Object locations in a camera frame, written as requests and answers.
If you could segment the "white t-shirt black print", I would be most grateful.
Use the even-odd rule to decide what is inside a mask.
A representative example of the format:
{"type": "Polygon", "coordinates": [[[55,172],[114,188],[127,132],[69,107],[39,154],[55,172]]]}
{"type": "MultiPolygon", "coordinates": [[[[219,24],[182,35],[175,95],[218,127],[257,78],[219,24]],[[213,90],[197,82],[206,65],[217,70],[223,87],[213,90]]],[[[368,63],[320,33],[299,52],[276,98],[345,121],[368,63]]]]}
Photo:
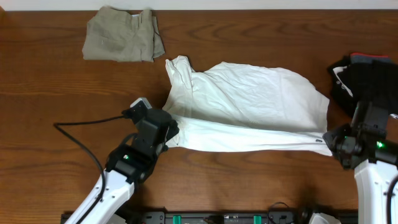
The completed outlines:
{"type": "Polygon", "coordinates": [[[322,138],[329,100],[298,73],[227,62],[197,72],[185,56],[165,68],[172,87],[164,110],[180,130],[169,147],[331,154],[322,138]]]}

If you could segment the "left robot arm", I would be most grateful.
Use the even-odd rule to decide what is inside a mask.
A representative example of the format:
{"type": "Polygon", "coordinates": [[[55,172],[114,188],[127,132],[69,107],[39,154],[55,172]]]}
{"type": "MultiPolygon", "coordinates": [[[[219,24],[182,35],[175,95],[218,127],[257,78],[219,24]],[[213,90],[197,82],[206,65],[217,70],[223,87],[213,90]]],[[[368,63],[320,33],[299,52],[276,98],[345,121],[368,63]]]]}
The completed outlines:
{"type": "Polygon", "coordinates": [[[159,156],[168,150],[166,142],[179,132],[176,120],[164,110],[130,108],[120,118],[132,120],[138,132],[109,153],[100,179],[67,223],[107,223],[153,173],[159,156]]]}

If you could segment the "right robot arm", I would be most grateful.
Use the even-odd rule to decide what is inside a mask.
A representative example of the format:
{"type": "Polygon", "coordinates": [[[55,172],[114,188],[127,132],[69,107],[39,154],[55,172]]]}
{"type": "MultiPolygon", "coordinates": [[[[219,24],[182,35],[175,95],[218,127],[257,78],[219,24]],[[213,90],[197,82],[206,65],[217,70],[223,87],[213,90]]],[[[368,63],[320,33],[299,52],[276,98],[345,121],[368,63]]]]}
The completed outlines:
{"type": "Polygon", "coordinates": [[[397,144],[386,139],[388,110],[358,102],[352,122],[323,135],[332,156],[354,170],[359,223],[397,223],[397,144]]]}

